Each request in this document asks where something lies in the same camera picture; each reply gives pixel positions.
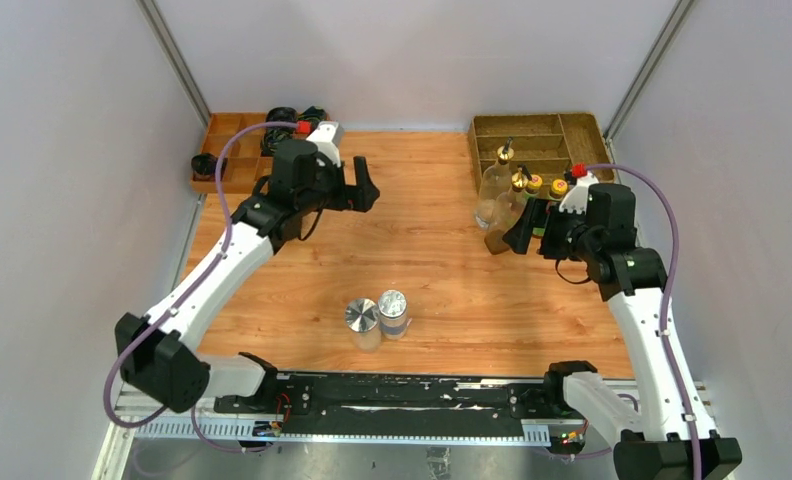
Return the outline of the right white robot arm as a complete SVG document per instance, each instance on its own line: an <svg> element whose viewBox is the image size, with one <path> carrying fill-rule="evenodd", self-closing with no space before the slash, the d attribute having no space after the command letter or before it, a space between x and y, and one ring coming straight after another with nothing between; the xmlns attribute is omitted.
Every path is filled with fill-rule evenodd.
<svg viewBox="0 0 792 480"><path fill-rule="evenodd" d="M556 417L582 414L610 445L620 479L726 479L742 463L737 439L724 437L689 374L675 330L659 253L637 243L636 198L624 185L585 187L581 204L527 201L504 236L517 254L541 230L539 255L581 261L620 327L637 385L632 407L586 361L551 365L543 403Z"/></svg>

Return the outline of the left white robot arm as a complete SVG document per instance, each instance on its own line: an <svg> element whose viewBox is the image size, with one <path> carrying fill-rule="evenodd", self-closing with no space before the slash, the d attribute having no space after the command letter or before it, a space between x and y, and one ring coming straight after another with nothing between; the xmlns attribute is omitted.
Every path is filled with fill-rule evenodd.
<svg viewBox="0 0 792 480"><path fill-rule="evenodd" d="M279 146L271 173L230 216L203 260L159 303L116 324L123 381L183 413L204 397L238 396L255 413L278 400L274 368L259 357L200 356L202 339L242 284L288 242L305 239L304 217L324 210L367 212L380 196L363 156L353 159L347 184L336 148L310 140Z"/></svg>

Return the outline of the clear oil bottle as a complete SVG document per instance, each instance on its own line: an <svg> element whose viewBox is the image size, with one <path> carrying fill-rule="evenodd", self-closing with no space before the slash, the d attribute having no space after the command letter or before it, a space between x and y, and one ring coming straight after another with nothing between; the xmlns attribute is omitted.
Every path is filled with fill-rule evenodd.
<svg viewBox="0 0 792 480"><path fill-rule="evenodd" d="M509 136L506 142L497 149L496 161L482 174L478 190L478 202L475 209L475 220L482 230L487 230L493 215L497 197L506 191L512 176L511 160L513 137Z"/></svg>

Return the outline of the brownish glass oil bottle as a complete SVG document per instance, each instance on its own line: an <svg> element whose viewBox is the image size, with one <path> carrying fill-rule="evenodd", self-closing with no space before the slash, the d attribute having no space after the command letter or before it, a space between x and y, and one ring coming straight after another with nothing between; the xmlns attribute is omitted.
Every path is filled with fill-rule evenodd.
<svg viewBox="0 0 792 480"><path fill-rule="evenodd" d="M484 244L491 255L498 255L509 249L503 237L522 215L525 208L526 188L530 180L531 176L525 166L519 165L511 176L508 190L497 197L484 237Z"/></svg>

